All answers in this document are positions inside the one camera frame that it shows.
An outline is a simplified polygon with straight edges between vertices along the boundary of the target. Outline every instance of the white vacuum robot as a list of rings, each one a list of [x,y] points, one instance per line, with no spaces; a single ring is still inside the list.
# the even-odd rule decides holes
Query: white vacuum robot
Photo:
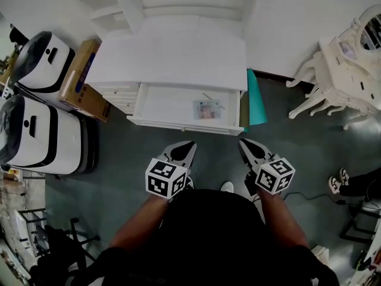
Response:
[[[0,164],[57,175],[90,172],[95,133],[92,119],[16,95],[0,110]]]
[[[21,50],[8,86],[17,86],[47,104],[70,111],[57,95],[74,56],[74,50],[52,32],[40,32]]]

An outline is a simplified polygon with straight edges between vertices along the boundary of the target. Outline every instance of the open drawer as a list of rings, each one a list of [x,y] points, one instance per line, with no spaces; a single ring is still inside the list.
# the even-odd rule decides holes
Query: open drawer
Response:
[[[197,119],[194,101],[219,100],[218,119]],[[135,112],[127,119],[137,125],[238,135],[240,91],[141,83]]]

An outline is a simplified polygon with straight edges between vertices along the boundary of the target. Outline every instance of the cardboard box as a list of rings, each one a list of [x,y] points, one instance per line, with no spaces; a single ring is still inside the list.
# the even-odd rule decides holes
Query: cardboard box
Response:
[[[86,116],[107,122],[111,104],[84,83],[98,48],[96,40],[81,43],[66,73],[58,100]]]

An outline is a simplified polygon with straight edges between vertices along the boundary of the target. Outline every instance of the forearm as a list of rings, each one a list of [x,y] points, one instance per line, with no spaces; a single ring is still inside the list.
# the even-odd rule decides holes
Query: forearm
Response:
[[[280,195],[270,195],[258,189],[261,197],[266,226],[271,230],[275,240],[283,248],[303,245],[309,248],[302,228],[288,210]]]
[[[110,247],[131,251],[143,246],[159,228],[167,207],[167,199],[151,195],[116,233]]]

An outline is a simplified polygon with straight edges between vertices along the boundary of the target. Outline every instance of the black shirt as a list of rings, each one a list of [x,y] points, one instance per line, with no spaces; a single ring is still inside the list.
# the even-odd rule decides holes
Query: black shirt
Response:
[[[279,248],[255,205],[239,195],[187,189],[144,249],[105,250],[72,286],[339,285],[308,248]]]

